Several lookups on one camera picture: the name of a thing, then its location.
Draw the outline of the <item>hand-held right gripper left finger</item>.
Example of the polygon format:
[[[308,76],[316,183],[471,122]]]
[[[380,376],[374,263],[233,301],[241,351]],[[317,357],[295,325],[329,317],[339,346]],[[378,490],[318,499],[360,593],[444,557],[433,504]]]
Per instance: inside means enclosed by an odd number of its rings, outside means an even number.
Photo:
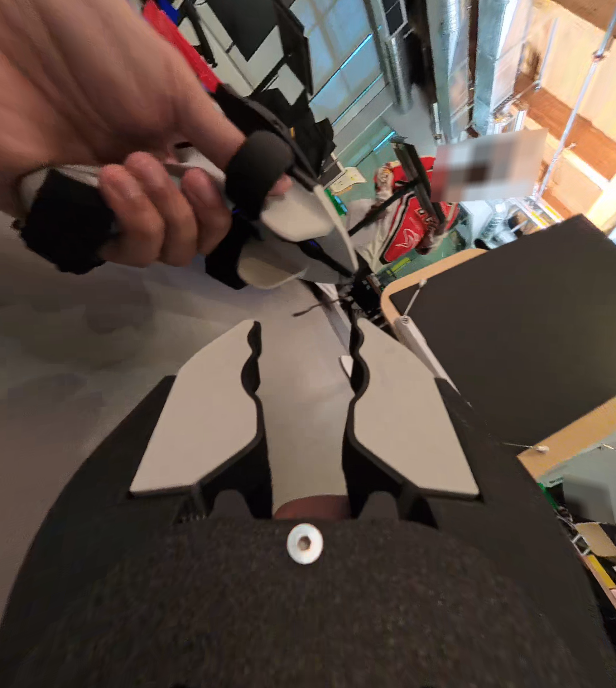
[[[177,372],[129,486],[132,496],[222,490],[271,499],[259,388],[260,322],[246,319]]]

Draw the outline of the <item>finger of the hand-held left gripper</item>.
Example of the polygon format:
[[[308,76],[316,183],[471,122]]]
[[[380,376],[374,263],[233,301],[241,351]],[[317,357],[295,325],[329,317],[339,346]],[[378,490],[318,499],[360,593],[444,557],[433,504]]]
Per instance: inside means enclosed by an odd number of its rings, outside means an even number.
[[[357,270],[357,257],[336,208],[321,184],[313,186],[313,195],[317,200],[321,218],[326,225],[316,237],[316,241],[321,246],[326,259],[335,266],[334,270],[336,270],[338,266],[340,274],[355,274]]]

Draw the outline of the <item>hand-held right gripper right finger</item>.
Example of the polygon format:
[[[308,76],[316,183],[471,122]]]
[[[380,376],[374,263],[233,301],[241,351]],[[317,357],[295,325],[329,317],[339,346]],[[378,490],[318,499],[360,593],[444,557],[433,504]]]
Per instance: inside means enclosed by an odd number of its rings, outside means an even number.
[[[352,323],[343,435],[348,488],[411,487],[475,499],[479,487],[437,386],[414,352],[365,318]]]

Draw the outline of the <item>person's left hand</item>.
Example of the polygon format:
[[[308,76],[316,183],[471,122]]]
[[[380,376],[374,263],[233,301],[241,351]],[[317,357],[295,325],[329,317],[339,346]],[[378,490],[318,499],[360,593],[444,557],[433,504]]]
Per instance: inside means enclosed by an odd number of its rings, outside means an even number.
[[[18,180],[36,169],[101,165],[119,226],[101,258],[183,267],[232,212],[204,170],[177,187],[162,162],[186,141],[225,170],[243,139],[128,1],[0,1],[1,212],[18,216]]]

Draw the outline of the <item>red white snack packet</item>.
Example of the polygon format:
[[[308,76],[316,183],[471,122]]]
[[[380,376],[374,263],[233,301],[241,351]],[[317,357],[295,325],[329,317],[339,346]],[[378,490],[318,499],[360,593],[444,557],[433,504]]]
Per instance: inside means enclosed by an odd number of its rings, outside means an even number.
[[[431,253],[458,215],[457,204],[440,201],[439,207],[448,221],[443,230],[409,186],[399,161],[377,167],[373,198],[347,203],[346,226],[359,264],[376,274],[410,251]]]

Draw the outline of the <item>black board with wooden rim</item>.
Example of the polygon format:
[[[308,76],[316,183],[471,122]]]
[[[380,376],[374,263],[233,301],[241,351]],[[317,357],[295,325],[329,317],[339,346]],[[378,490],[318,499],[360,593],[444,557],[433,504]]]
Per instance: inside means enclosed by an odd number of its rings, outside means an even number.
[[[583,215],[487,251],[460,251],[389,284],[490,432],[534,477],[613,429],[616,245]]]

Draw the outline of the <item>silver air duct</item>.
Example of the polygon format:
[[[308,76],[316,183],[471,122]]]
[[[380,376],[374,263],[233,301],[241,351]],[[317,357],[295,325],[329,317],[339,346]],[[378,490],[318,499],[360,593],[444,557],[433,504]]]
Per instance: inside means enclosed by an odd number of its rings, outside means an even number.
[[[489,129],[507,1],[427,1],[436,103],[444,142]]]

